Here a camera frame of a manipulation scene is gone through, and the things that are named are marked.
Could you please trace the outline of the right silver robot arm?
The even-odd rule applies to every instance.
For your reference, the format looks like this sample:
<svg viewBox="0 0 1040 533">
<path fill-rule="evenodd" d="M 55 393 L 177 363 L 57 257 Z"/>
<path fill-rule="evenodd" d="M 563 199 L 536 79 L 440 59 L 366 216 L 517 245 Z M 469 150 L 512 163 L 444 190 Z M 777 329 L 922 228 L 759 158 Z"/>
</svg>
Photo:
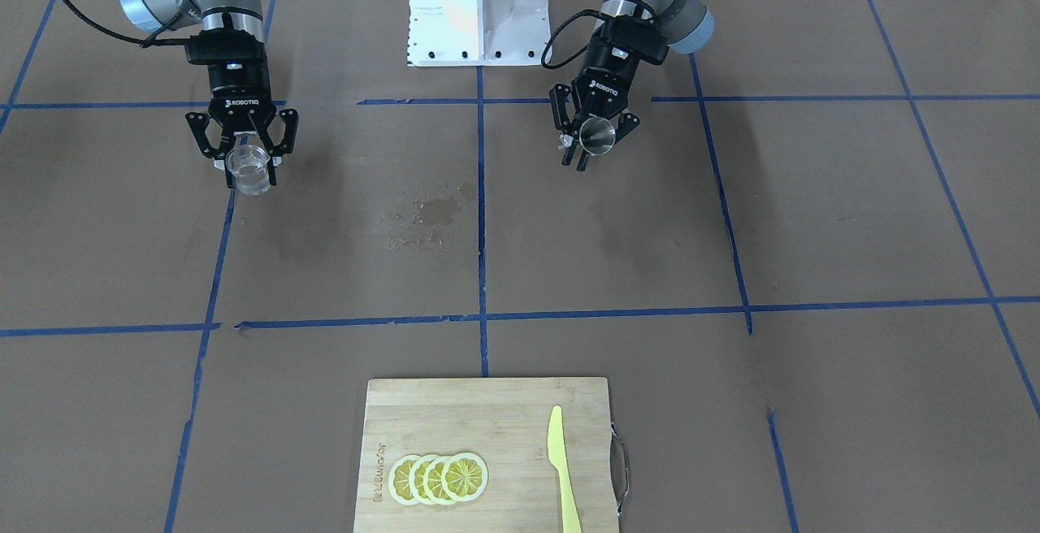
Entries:
<svg viewBox="0 0 1040 533">
<path fill-rule="evenodd" d="M 296 144 L 300 115 L 279 110 L 271 95 L 262 0 L 120 0 L 120 6 L 148 46 L 167 31 L 198 26 L 180 41 L 187 62 L 208 71 L 207 110 L 185 117 L 198 150 L 232 189 L 256 196 L 275 186 L 276 167 Z"/>
</svg>

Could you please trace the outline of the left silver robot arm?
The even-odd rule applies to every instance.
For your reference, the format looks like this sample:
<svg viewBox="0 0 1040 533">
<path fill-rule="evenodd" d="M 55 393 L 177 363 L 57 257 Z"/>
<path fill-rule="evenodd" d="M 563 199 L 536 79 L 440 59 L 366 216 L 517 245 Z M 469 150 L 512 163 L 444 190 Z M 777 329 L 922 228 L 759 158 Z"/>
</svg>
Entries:
<svg viewBox="0 0 1040 533">
<path fill-rule="evenodd" d="M 1038 0 L 603 0 L 538 101 L 558 163 L 675 184 L 936 189 L 1038 169 Z"/>
</svg>

